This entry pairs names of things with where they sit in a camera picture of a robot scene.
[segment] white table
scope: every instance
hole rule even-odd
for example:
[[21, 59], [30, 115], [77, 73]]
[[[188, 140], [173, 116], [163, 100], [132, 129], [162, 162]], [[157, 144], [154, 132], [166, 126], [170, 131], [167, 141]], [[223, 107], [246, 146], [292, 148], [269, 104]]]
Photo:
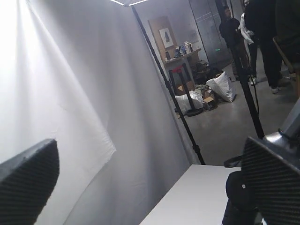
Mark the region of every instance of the white table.
[[221, 166], [192, 165], [142, 221], [141, 225], [220, 225], [227, 204]]

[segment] white cloth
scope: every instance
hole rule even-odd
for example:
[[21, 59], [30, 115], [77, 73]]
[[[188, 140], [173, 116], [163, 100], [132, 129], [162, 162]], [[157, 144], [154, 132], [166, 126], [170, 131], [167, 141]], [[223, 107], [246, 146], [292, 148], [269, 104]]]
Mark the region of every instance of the white cloth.
[[242, 33], [242, 36], [244, 37], [244, 39], [246, 40], [246, 42], [250, 45], [250, 44], [253, 44], [254, 42], [252, 41], [251, 39], [251, 36], [254, 35], [254, 32], [253, 31], [250, 31], [246, 28], [246, 25], [245, 25], [245, 14], [243, 13], [241, 18], [240, 18], [240, 26], [239, 26], [239, 29]]
[[28, 2], [0, 1], [0, 162], [55, 138], [60, 177], [36, 224], [139, 224], [195, 153], [133, 12]]

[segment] black pants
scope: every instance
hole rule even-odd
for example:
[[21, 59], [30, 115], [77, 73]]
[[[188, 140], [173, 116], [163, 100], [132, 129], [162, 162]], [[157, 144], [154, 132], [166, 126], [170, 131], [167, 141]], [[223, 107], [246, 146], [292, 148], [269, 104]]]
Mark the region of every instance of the black pants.
[[261, 41], [263, 67], [268, 78], [269, 86], [278, 87], [278, 81], [282, 78], [280, 73], [282, 57], [276, 48], [273, 40]]
[[251, 67], [251, 71], [252, 71], [252, 76], [257, 77], [256, 61], [257, 61], [258, 44], [254, 37], [251, 37], [251, 38], [254, 41], [254, 44], [251, 44], [251, 45], [248, 44], [248, 49], [249, 49], [249, 53], [250, 53], [250, 67]]

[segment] framed picture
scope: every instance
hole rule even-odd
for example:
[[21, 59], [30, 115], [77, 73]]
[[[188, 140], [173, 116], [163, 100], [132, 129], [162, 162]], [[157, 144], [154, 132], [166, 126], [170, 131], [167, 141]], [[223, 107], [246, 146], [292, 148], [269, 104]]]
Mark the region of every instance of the framed picture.
[[159, 33], [160, 33], [161, 39], [163, 40], [165, 48], [168, 48], [168, 47], [171, 47], [174, 45], [170, 31], [168, 28], [159, 30]]

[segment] white sneaker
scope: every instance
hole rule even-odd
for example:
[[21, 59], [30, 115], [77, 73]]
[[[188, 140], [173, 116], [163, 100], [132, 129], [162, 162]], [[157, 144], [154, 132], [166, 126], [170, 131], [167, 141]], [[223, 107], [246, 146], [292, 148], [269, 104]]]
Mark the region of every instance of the white sneaker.
[[256, 77], [253, 77], [252, 79], [250, 79], [250, 81], [251, 81], [251, 86], [255, 86], [257, 84], [257, 78]]
[[272, 88], [272, 87], [271, 87], [271, 92], [272, 92], [273, 94], [278, 93], [278, 91], [279, 91], [278, 88]]

